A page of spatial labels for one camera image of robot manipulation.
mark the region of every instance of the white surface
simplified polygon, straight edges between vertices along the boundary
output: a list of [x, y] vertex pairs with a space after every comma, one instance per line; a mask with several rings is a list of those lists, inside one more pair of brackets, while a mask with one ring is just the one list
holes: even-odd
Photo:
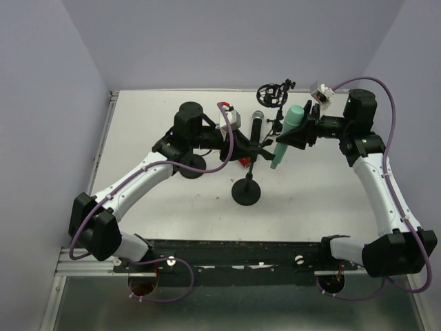
[[359, 76], [403, 0], [63, 0], [113, 90]]
[[0, 328], [38, 330], [107, 88], [59, 0], [0, 9]]
[[[393, 93], [397, 107], [397, 130], [390, 155], [393, 172], [422, 227], [434, 230], [438, 238], [441, 235], [440, 17], [441, 1], [406, 0], [365, 72], [384, 80]], [[377, 112], [374, 129], [386, 137], [390, 126], [386, 95], [373, 83], [360, 86], [375, 92], [378, 103], [385, 105]], [[433, 283], [425, 295], [432, 310], [439, 312], [440, 244], [433, 251], [431, 261]], [[436, 317], [441, 327], [441, 315]]]
[[[365, 187], [367, 197], [371, 202], [373, 214], [377, 221], [379, 237], [385, 234], [391, 234], [394, 229], [399, 229], [401, 232], [409, 232], [406, 224], [401, 221], [400, 212], [392, 199], [386, 179], [381, 175], [384, 172], [381, 168], [382, 160], [383, 154], [370, 154], [368, 157], [359, 157], [353, 164], [353, 171], [355, 171]], [[415, 219], [401, 194], [389, 160], [387, 160], [387, 173], [387, 176], [390, 176], [393, 190], [397, 194], [400, 205], [409, 218], [410, 224], [414, 229], [419, 228], [420, 223]]]
[[[341, 114], [346, 98], [337, 94], [328, 114]], [[286, 106], [304, 105], [308, 99], [308, 94], [293, 93]], [[172, 126], [185, 101], [199, 102], [213, 119], [218, 117], [216, 102], [230, 102], [241, 114], [246, 135], [255, 110], [263, 110], [267, 118], [276, 114], [258, 104], [255, 92], [121, 92], [93, 191], [138, 164]], [[208, 168], [220, 163], [217, 152], [206, 159]], [[306, 151], [289, 148], [277, 170], [269, 164], [259, 159], [255, 166], [254, 178], [262, 190], [256, 205], [243, 207], [231, 197], [233, 182], [246, 173], [236, 161], [196, 180], [174, 175], [134, 205], [119, 225], [128, 233], [163, 239], [317, 241], [330, 234], [375, 238], [366, 193], [336, 140], [319, 139]]]

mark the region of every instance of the gray wall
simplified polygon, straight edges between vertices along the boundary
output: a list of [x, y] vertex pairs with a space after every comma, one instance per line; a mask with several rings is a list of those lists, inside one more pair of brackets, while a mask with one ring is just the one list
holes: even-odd
[[0, 9], [0, 329], [38, 330], [107, 87], [59, 0]]
[[[406, 0], [366, 74], [383, 79], [397, 105], [391, 163], [403, 194], [425, 229], [441, 236], [441, 2]], [[389, 102], [377, 93], [376, 130], [386, 139]], [[434, 312], [441, 311], [441, 249], [431, 257], [434, 281], [427, 292]]]
[[362, 74], [403, 0], [63, 0], [115, 90]]

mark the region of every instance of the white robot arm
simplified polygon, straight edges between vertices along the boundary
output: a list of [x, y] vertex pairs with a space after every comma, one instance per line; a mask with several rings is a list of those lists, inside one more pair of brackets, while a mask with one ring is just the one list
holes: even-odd
[[[150, 152], [147, 157], [142, 160], [135, 168], [130, 170], [123, 178], [119, 179], [116, 183], [112, 184], [108, 188], [95, 194], [96, 200], [101, 201], [108, 197], [109, 200], [103, 204], [103, 208], [106, 210], [113, 210], [116, 222], [120, 222], [125, 213], [147, 192], [160, 182], [170, 178], [173, 175], [173, 166], [170, 164], [156, 165], [150, 168], [146, 172], [142, 172], [139, 176], [135, 177], [133, 181], [127, 184], [122, 190], [117, 192], [113, 197], [110, 196], [111, 191], [118, 185], [124, 182], [128, 177], [132, 176], [136, 171], [145, 167], [148, 164], [157, 161], [167, 160], [160, 153]], [[114, 256], [123, 257], [132, 261], [139, 261], [143, 258], [148, 251], [147, 243], [142, 238], [135, 234], [128, 234], [121, 232], [121, 243], [118, 249], [114, 252]]]
[[[408, 232], [406, 225], [400, 218], [397, 206], [394, 203], [391, 193], [387, 187], [383, 169], [383, 154], [370, 154], [367, 157], [359, 157], [353, 164], [353, 171], [357, 174], [373, 209], [376, 218], [378, 237], [394, 232]], [[390, 176], [393, 188], [397, 193], [401, 206], [407, 211], [407, 216], [411, 225], [421, 228], [420, 223], [415, 219], [409, 207], [404, 201], [401, 191], [393, 177], [389, 160], [387, 160], [387, 176]], [[331, 253], [336, 259], [343, 259], [364, 266], [362, 260], [362, 250], [366, 243], [350, 237], [340, 237], [331, 240]]]

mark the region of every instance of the purple cable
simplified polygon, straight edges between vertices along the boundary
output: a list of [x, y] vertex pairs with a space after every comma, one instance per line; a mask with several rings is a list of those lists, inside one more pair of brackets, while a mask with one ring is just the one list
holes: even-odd
[[[214, 172], [218, 172], [219, 170], [222, 170], [223, 168], [225, 168], [225, 166], [228, 164], [229, 160], [231, 159], [231, 157], [233, 155], [233, 148], [234, 148], [233, 129], [232, 129], [231, 123], [228, 120], [227, 113], [223, 109], [223, 106], [228, 106], [228, 103], [218, 102], [217, 106], [218, 106], [218, 108], [220, 110], [220, 113], [222, 114], [222, 116], [223, 116], [223, 118], [225, 120], [225, 123], [227, 124], [228, 137], [229, 137], [229, 150], [228, 150], [228, 154], [227, 154], [227, 157], [225, 158], [225, 161], [222, 162], [222, 164], [220, 166], [218, 166], [217, 168], [214, 168], [214, 169], [201, 170], [201, 169], [192, 168], [192, 167], [189, 167], [188, 165], [180, 164], [180, 163], [174, 162], [174, 161], [157, 161], [157, 162], [153, 162], [153, 163], [148, 164], [144, 168], [141, 168], [141, 169], [137, 170], [136, 172], [134, 172], [133, 174], [131, 174], [126, 180], [124, 180], [113, 191], [111, 191], [110, 196], [113, 197], [117, 192], [122, 190], [128, 183], [130, 183], [134, 178], [136, 178], [137, 176], [139, 176], [143, 172], [147, 172], [150, 168], [155, 167], [155, 166], [159, 166], [159, 165], [162, 165], [162, 164], [171, 164], [173, 166], [178, 166], [180, 168], [184, 168], [184, 169], [191, 170], [191, 171], [194, 171], [194, 172], [200, 172], [200, 173], [203, 173], [203, 174], [212, 174]], [[76, 231], [76, 233], [74, 235], [74, 238], [72, 239], [72, 243], [70, 244], [70, 248], [69, 248], [69, 257], [72, 260], [79, 260], [79, 259], [82, 259], [84, 257], [90, 256], [90, 253], [85, 253], [85, 254], [79, 255], [77, 257], [74, 256], [74, 247], [76, 246], [76, 243], [78, 242], [79, 237], [80, 237], [82, 231], [84, 231], [84, 228], [86, 227], [86, 225], [88, 224], [88, 222], [90, 221], [92, 216], [107, 201], [109, 201], [109, 199], [107, 197], [105, 197], [103, 200], [98, 202], [97, 205], [84, 218], [83, 223], [81, 223], [81, 225], [79, 226], [78, 230]], [[166, 260], [171, 260], [171, 258], [157, 259], [157, 260], [151, 260], [151, 261], [146, 261], [146, 262], [137, 262], [137, 261], [129, 260], [129, 262], [133, 263], [133, 264], [136, 264], [136, 265], [145, 265], [145, 264], [151, 264], [151, 263], [156, 263], [156, 262], [166, 261]], [[190, 276], [192, 278], [192, 280], [190, 282], [190, 285], [189, 285], [189, 290], [186, 293], [184, 293], [183, 295], [181, 295], [181, 296], [179, 296], [179, 297], [177, 297], [175, 299], [167, 299], [167, 300], [159, 300], [158, 299], [158, 300], [156, 300], [156, 299], [148, 299], [148, 298], [142, 298], [141, 297], [142, 300], [151, 301], [151, 302], [161, 302], [161, 303], [175, 302], [175, 301], [183, 299], [184, 297], [186, 297], [192, 291], [193, 284], [194, 284], [194, 274], [193, 274], [192, 267], [187, 262], [185, 262], [182, 259], [174, 258], [174, 260], [179, 261], [181, 263], [184, 263], [185, 266], [187, 266], [187, 268], [188, 268], [188, 270], [190, 272]]]
[[178, 262], [181, 262], [182, 264], [184, 264], [189, 273], [190, 273], [190, 285], [188, 286], [188, 290], [185, 291], [182, 295], [180, 295], [179, 297], [173, 298], [173, 299], [151, 299], [151, 298], [145, 298], [144, 296], [139, 296], [133, 293], [132, 291], [132, 287], [129, 284], [129, 290], [130, 292], [132, 292], [131, 296], [138, 298], [140, 300], [144, 300], [144, 301], [149, 301], [149, 302], [155, 302], [155, 303], [172, 303], [172, 302], [177, 302], [181, 299], [184, 299], [186, 296], [188, 296], [191, 291], [193, 290], [193, 285], [194, 285], [194, 273], [193, 273], [193, 269], [190, 266], [190, 264], [188, 264], [186, 261], [182, 260], [182, 259], [178, 259], [177, 257], [171, 258], [171, 257], [163, 257], [162, 259], [156, 259], [156, 260], [151, 260], [151, 261], [144, 261], [144, 262], [136, 262], [136, 261], [130, 261], [130, 263], [135, 264], [135, 265], [147, 265], [147, 264], [153, 264], [153, 263], [158, 263], [158, 262], [164, 262], [164, 261], [168, 261], [168, 260], [175, 260]]
[[[392, 108], [392, 122], [391, 122], [391, 130], [389, 132], [389, 138], [387, 139], [387, 143], [386, 143], [386, 149], [384, 150], [384, 156], [383, 156], [383, 160], [382, 160], [382, 168], [384, 171], [384, 174], [387, 173], [387, 157], [389, 155], [389, 150], [391, 148], [391, 143], [392, 143], [392, 138], [393, 138], [393, 133], [395, 132], [395, 124], [396, 124], [396, 107], [395, 107], [395, 101], [393, 100], [392, 97], [392, 93], [390, 91], [390, 89], [387, 88], [386, 84], [384, 84], [381, 80], [375, 78], [375, 77], [369, 77], [369, 76], [365, 76], [365, 77], [358, 77], [358, 78], [354, 78], [354, 79], [350, 79], [348, 81], [344, 81], [343, 83], [338, 84], [335, 88], [333, 88], [333, 90], [337, 90], [338, 88], [341, 88], [342, 86], [351, 83], [353, 81], [359, 81], [359, 80], [369, 80], [369, 81], [375, 81], [376, 83], [380, 84], [381, 87], [384, 89], [384, 91], [386, 92], [389, 101], [391, 103], [391, 108]], [[389, 176], [384, 176], [384, 179], [386, 180], [386, 184], [387, 187], [391, 193], [393, 202], [395, 203], [395, 205], [397, 206], [398, 212], [400, 213], [401, 219], [404, 221], [404, 224], [406, 224], [407, 228], [409, 229], [409, 231], [411, 232], [411, 234], [413, 235], [413, 238], [415, 238], [416, 243], [418, 245], [418, 248], [421, 251], [422, 257], [424, 259], [424, 263], [426, 264], [426, 269], [427, 269], [427, 279], [426, 279], [426, 283], [421, 287], [421, 288], [417, 288], [415, 290], [412, 290], [411, 288], [406, 288], [403, 285], [395, 282], [392, 278], [390, 277], [386, 277], [388, 281], [390, 281], [392, 284], [394, 284], [395, 286], [397, 286], [398, 288], [400, 288], [401, 290], [404, 290], [405, 292], [408, 293], [421, 293], [424, 292], [425, 290], [427, 290], [432, 282], [432, 266], [430, 264], [430, 260], [429, 260], [429, 256], [427, 255], [426, 249], [424, 248], [424, 244], [422, 243], [420, 237], [418, 236], [418, 234], [416, 233], [415, 229], [413, 228], [413, 226], [411, 225], [411, 223], [409, 222], [408, 219], [406, 219], [406, 212], [404, 211], [404, 208], [402, 207], [400, 200], [392, 186], [392, 182], [391, 179], [389, 178]]]
[[366, 301], [366, 300], [370, 300], [375, 297], [378, 297], [378, 295], [381, 294], [381, 292], [384, 290], [384, 287], [386, 286], [386, 279], [385, 278], [382, 279], [381, 286], [376, 292], [372, 293], [371, 295], [368, 295], [367, 297], [362, 297], [362, 298], [349, 298], [349, 297], [343, 297], [341, 295], [326, 292], [325, 290], [323, 290], [322, 286], [318, 282], [318, 277], [316, 277], [316, 285], [317, 285], [318, 289], [322, 292], [322, 294], [327, 295], [328, 297], [331, 297], [331, 298], [344, 300], [344, 301]]

